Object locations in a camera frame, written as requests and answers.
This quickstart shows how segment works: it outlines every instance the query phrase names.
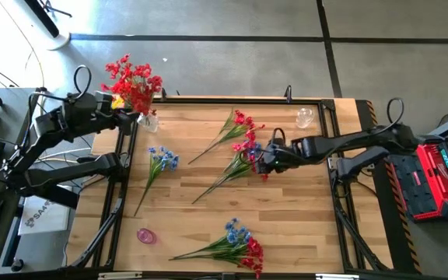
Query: wooden tabletop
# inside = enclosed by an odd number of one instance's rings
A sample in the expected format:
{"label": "wooden tabletop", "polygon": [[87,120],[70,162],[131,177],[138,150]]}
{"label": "wooden tabletop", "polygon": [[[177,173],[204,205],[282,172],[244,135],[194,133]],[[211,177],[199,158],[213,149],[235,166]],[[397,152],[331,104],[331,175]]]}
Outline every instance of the wooden tabletop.
{"label": "wooden tabletop", "polygon": [[[341,133],[360,131],[355,101],[337,99],[335,104]],[[154,107],[160,120],[159,130],[154,134],[143,128],[138,130],[116,271],[245,271],[221,261],[168,261],[217,240],[226,233],[226,222],[237,217],[264,247],[264,272],[342,272],[325,164],[271,173],[267,182],[253,174],[225,184],[191,204],[227,166],[233,156],[231,144],[244,140],[243,137],[230,140],[187,164],[217,135],[232,107],[253,117],[256,124],[266,125],[257,132],[257,141],[262,145],[267,145],[276,127],[284,129],[287,141],[320,135],[316,107],[311,107],[314,121],[306,129],[296,127],[296,113],[299,108],[309,107],[306,105],[156,104]],[[113,152],[116,139],[117,131],[102,131],[95,138],[93,152]],[[134,216],[148,175],[146,149],[160,145],[178,154],[180,165],[175,172],[166,171],[156,179]],[[358,152],[347,152],[346,156]],[[371,178],[361,176],[359,180],[373,187]],[[106,183],[98,183],[82,192],[68,241],[69,263],[82,253],[98,230],[105,191]],[[392,267],[376,197],[357,184],[352,185],[352,196],[359,232],[380,260]],[[157,242],[148,245],[138,241],[139,228],[152,230]],[[355,263],[353,245],[349,243]],[[106,255],[107,250],[103,250],[102,263]]]}

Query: flower bouquet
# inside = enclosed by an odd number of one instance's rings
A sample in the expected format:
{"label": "flower bouquet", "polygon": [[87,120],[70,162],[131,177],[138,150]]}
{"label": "flower bouquet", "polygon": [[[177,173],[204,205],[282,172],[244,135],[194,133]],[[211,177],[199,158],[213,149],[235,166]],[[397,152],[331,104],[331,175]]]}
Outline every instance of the flower bouquet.
{"label": "flower bouquet", "polygon": [[191,253],[173,257],[170,261],[191,258],[208,258],[236,264],[238,268],[248,268],[261,276],[264,262],[262,246],[251,236],[246,227],[236,229],[238,219],[233,218],[226,224],[227,233],[214,243]]}
{"label": "flower bouquet", "polygon": [[[197,160],[200,156],[203,156],[205,153],[215,148],[217,145],[226,142],[232,138],[240,137],[241,135],[244,135],[248,130],[253,128],[255,128],[255,124],[254,121],[252,120],[252,117],[245,117],[245,114],[241,113],[239,110],[235,110],[233,113],[233,109],[231,109],[231,113],[229,114],[226,122],[224,123],[221,130],[217,134],[217,137],[215,137],[215,139],[210,142],[208,148],[205,151],[203,151],[200,155],[192,159],[188,164],[191,164],[192,162]],[[217,138],[224,131],[227,132],[219,140],[217,140]]]}
{"label": "flower bouquet", "polygon": [[155,148],[149,148],[150,159],[149,159],[149,176],[148,182],[146,182],[145,192],[141,197],[141,200],[138,203],[138,207],[134,213],[134,216],[138,214],[139,207],[141,203],[145,199],[146,194],[148,193],[149,188],[152,186],[153,181],[166,169],[166,166],[169,166],[170,171],[174,171],[177,168],[177,164],[179,163],[179,156],[175,156],[173,152],[167,150],[165,147],[160,146],[159,152],[156,151]]}
{"label": "flower bouquet", "polygon": [[[243,144],[232,144],[233,150],[236,152],[233,159],[229,165],[224,169],[221,176],[215,180],[215,182],[210,186],[203,194],[200,194],[192,204],[198,201],[206,194],[210,194],[217,187],[220,187],[226,182],[235,180],[237,178],[245,177],[250,173],[256,173],[257,169],[255,163],[258,160],[257,155],[261,153],[261,144],[255,142],[255,130],[258,128],[252,128],[245,133],[247,140]],[[268,175],[262,175],[263,180],[267,180]]]}
{"label": "flower bouquet", "polygon": [[155,132],[158,126],[156,111],[151,110],[153,96],[162,90],[162,78],[160,76],[150,77],[152,68],[149,64],[136,65],[132,68],[129,62],[129,54],[126,54],[115,63],[108,63],[106,71],[110,73],[111,79],[117,79],[113,86],[101,84],[103,91],[111,91],[118,96],[115,97],[113,108],[130,107],[141,113],[138,123],[149,131]]}

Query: concrete floor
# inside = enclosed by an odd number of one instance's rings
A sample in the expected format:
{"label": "concrete floor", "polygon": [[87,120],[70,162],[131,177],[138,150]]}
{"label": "concrete floor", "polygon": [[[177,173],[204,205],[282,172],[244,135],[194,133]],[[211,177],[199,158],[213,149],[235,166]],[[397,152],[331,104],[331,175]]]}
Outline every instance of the concrete floor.
{"label": "concrete floor", "polygon": [[[72,13],[54,18],[72,33],[322,36],[315,0],[51,2]],[[448,1],[324,0],[324,8],[332,37],[448,38]],[[404,99],[404,123],[416,134],[431,131],[448,113],[448,44],[333,43],[333,50],[343,97],[371,100],[381,124],[395,96]],[[293,96],[333,96],[323,43],[73,40],[54,52],[37,47],[44,84],[58,95],[73,90],[80,64],[93,72],[91,89],[99,89],[108,82],[104,65],[125,53],[150,63],[169,94],[279,96],[291,84]],[[21,86],[40,86],[29,55],[0,6],[0,71]],[[423,272],[448,277],[448,222],[411,225],[411,231]],[[18,257],[30,271],[57,268],[67,236],[25,236]]]}

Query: yellow flower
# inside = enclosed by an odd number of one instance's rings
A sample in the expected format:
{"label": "yellow flower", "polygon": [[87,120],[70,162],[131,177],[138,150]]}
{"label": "yellow flower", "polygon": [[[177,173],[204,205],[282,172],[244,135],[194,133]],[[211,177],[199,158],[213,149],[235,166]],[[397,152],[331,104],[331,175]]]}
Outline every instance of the yellow flower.
{"label": "yellow flower", "polygon": [[125,102],[121,97],[115,97],[115,100],[112,102],[112,109],[124,108]]}

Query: glass vase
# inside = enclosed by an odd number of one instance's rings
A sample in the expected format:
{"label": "glass vase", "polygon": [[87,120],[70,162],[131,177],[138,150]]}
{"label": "glass vase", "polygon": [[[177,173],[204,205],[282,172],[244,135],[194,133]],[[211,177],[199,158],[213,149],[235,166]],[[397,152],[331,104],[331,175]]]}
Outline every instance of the glass vase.
{"label": "glass vase", "polygon": [[138,124],[141,125],[146,131],[156,132],[159,128],[159,118],[153,114],[148,114],[148,116],[145,116],[141,113],[138,117]]}

